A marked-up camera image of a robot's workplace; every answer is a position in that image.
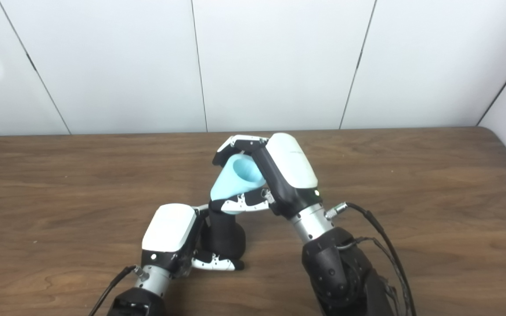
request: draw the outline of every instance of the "wooden table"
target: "wooden table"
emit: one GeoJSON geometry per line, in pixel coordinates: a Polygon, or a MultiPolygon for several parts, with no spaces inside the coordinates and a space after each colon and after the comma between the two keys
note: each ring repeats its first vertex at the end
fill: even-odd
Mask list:
{"type": "MultiPolygon", "coordinates": [[[[258,133],[269,136],[269,133],[258,133]]],[[[371,209],[408,274],[421,316],[506,315],[506,148],[483,128],[291,132],[327,207],[371,209]]],[[[207,202],[229,133],[0,137],[0,316],[86,315],[162,204],[207,202]]],[[[301,241],[271,212],[240,215],[242,272],[172,282],[171,315],[316,316],[301,241]]],[[[357,213],[336,224],[377,236],[357,213]]],[[[387,259],[362,246],[395,280],[387,259]]],[[[111,299],[132,286],[119,284],[111,299]]]]}

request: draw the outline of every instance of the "panel seam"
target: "panel seam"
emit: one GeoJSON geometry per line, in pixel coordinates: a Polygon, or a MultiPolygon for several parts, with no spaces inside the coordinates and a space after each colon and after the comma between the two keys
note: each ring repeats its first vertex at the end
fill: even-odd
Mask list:
{"type": "Polygon", "coordinates": [[[0,7],[1,7],[1,10],[3,10],[4,14],[5,14],[5,18],[7,18],[7,21],[9,22],[9,25],[11,26],[11,29],[13,30],[15,36],[17,36],[17,39],[18,39],[18,42],[21,44],[21,47],[22,47],[22,50],[24,50],[25,54],[26,54],[26,57],[28,58],[28,60],[30,61],[30,64],[32,65],[33,69],[34,69],[34,72],[36,72],[36,75],[38,76],[38,79],[40,80],[42,86],[44,87],[44,90],[46,91],[46,93],[48,94],[48,97],[50,98],[50,101],[52,101],[52,104],[54,105],[54,108],[56,109],[56,112],[58,112],[58,115],[60,116],[60,119],[62,120],[62,123],[64,124],[64,126],[66,127],[66,130],[68,130],[68,133],[71,135],[72,132],[70,131],[70,128],[68,127],[68,124],[66,123],[66,121],[64,120],[64,117],[62,116],[62,113],[60,112],[60,109],[58,108],[58,106],[56,105],[56,102],[54,102],[54,98],[52,98],[52,94],[50,94],[50,91],[48,91],[48,87],[46,87],[46,84],[44,83],[44,80],[42,80],[42,77],[40,76],[40,73],[38,72],[38,69],[36,69],[36,66],[34,66],[34,62],[33,60],[30,58],[30,55],[28,53],[28,51],[26,50],[26,47],[25,45],[23,44],[20,36],[18,36],[18,33],[17,33],[17,30],[14,28],[14,25],[13,23],[11,22],[10,18],[9,18],[9,15],[7,14],[3,4],[1,3],[1,0],[0,0],[0,7]]]}
{"type": "Polygon", "coordinates": [[[204,126],[206,128],[206,132],[208,133],[208,119],[206,117],[206,104],[204,102],[204,86],[202,84],[202,69],[200,66],[199,39],[198,36],[196,35],[195,3],[193,0],[191,0],[191,10],[192,10],[192,26],[195,30],[196,59],[199,63],[200,93],[202,96],[202,109],[204,110],[204,126]]]}
{"type": "Polygon", "coordinates": [[[343,120],[345,120],[345,113],[347,112],[347,104],[349,104],[349,99],[351,98],[351,92],[353,92],[353,85],[355,82],[355,78],[357,77],[358,68],[360,65],[360,60],[362,59],[362,53],[364,51],[364,44],[366,44],[366,38],[368,37],[368,30],[370,30],[370,24],[372,23],[372,17],[374,16],[374,10],[376,9],[376,3],[378,0],[374,0],[374,5],[372,6],[372,12],[370,13],[370,18],[368,19],[368,26],[366,27],[366,32],[364,33],[364,39],[362,41],[362,46],[360,48],[359,58],[357,60],[357,67],[355,68],[355,73],[353,74],[353,80],[351,80],[351,86],[349,88],[349,94],[347,94],[347,101],[345,102],[345,107],[343,108],[343,116],[341,116],[341,122],[339,123],[339,129],[343,127],[343,120]]]}
{"type": "Polygon", "coordinates": [[[499,98],[499,96],[501,95],[501,92],[506,88],[506,81],[505,83],[502,85],[501,89],[499,90],[499,92],[497,92],[495,98],[493,99],[493,101],[489,104],[488,108],[486,108],[484,114],[481,116],[480,120],[477,122],[476,126],[480,126],[480,123],[481,121],[484,119],[484,117],[486,116],[486,114],[489,112],[489,110],[492,108],[493,104],[495,104],[495,102],[497,101],[497,99],[499,98]]]}

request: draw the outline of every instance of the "light blue cup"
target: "light blue cup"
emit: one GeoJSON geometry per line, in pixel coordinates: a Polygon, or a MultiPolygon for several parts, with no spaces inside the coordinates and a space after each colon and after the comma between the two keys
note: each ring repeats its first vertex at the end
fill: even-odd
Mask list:
{"type": "Polygon", "coordinates": [[[251,156],[234,154],[228,159],[210,190],[211,200],[242,194],[265,184],[265,178],[251,156]]]}

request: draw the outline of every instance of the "silver metal cylinder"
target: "silver metal cylinder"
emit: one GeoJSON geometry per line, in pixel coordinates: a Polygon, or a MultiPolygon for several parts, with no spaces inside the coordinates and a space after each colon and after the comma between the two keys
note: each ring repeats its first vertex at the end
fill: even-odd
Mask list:
{"type": "Polygon", "coordinates": [[[315,204],[304,208],[297,216],[289,220],[304,244],[333,228],[331,220],[325,218],[324,213],[323,205],[315,204]]]}
{"type": "Polygon", "coordinates": [[[146,280],[138,278],[134,286],[153,292],[162,298],[171,280],[169,271],[158,266],[144,266],[143,270],[149,274],[149,278],[146,280]]]}

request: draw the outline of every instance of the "black fingertip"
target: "black fingertip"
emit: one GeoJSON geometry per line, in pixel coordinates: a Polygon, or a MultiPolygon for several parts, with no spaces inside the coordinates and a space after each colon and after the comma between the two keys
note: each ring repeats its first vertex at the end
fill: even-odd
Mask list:
{"type": "Polygon", "coordinates": [[[241,271],[245,269],[245,263],[243,263],[241,260],[231,260],[231,263],[233,264],[235,271],[241,271]]]}

